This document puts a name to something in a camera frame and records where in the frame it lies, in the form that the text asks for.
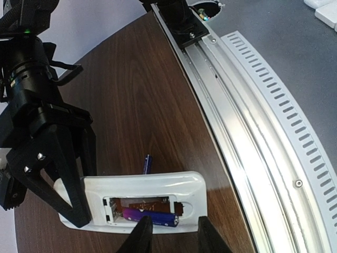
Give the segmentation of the blue AAA battery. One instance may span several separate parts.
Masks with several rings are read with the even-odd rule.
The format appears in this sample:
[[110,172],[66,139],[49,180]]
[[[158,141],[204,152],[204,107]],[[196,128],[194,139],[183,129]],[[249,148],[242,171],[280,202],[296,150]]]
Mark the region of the blue AAA battery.
[[150,174],[152,168],[152,156],[147,154],[144,161],[143,174]]
[[145,209],[124,208],[122,211],[124,219],[129,221],[140,221],[143,217],[151,218],[152,223],[158,226],[177,227],[180,220],[177,214],[149,211]]

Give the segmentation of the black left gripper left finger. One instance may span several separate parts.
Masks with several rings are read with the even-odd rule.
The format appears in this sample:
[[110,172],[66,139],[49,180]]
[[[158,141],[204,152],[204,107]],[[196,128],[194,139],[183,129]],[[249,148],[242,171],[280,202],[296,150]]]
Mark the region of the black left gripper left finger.
[[118,253],[152,252],[153,223],[150,216],[144,216],[123,242]]

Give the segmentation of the white remote control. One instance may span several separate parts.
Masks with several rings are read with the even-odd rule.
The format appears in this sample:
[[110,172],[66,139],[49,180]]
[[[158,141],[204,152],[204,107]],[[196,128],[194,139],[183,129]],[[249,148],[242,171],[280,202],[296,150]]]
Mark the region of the white remote control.
[[82,230],[131,233],[138,221],[123,218],[124,208],[175,213],[177,227],[153,224],[154,234],[196,232],[207,216],[206,183],[194,171],[129,176],[82,177],[91,221]]

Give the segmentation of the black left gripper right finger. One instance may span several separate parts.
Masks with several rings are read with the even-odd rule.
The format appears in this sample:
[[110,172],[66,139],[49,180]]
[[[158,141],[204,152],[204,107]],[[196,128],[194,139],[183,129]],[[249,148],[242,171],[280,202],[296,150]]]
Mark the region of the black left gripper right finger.
[[207,216],[199,217],[197,237],[198,252],[232,252]]

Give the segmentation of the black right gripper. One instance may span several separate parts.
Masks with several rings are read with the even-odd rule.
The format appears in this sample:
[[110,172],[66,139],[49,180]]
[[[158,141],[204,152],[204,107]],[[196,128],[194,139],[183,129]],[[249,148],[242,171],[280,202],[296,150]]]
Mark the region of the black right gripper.
[[[76,160],[84,176],[97,175],[96,135],[88,111],[66,103],[44,101],[23,91],[1,114],[1,148],[11,174],[74,226],[89,224],[91,214]],[[66,202],[41,176],[60,179]]]

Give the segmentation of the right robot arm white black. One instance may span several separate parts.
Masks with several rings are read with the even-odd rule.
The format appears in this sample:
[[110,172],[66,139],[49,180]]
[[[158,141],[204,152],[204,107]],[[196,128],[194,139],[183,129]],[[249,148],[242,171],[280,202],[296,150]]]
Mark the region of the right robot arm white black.
[[65,103],[59,88],[83,70],[54,61],[56,45],[39,35],[58,1],[4,1],[1,18],[1,206],[31,191],[74,226],[91,220],[81,176],[94,176],[96,136],[88,111]]

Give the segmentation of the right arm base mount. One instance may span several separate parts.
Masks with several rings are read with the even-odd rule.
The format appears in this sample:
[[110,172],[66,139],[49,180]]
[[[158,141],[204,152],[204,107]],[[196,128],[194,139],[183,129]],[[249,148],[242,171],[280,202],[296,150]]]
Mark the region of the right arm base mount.
[[209,34],[184,0],[158,1],[157,6],[175,42],[184,49]]

